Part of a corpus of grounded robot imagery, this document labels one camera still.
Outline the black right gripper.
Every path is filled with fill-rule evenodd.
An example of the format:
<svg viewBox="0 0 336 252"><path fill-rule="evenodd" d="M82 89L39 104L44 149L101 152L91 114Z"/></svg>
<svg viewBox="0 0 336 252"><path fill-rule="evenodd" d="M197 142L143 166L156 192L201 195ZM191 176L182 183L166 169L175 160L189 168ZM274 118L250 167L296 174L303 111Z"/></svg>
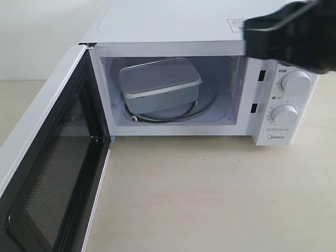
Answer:
<svg viewBox="0 0 336 252"><path fill-rule="evenodd" d="M315 74L335 71L335 1L296 1L244 21L245 56Z"/></svg>

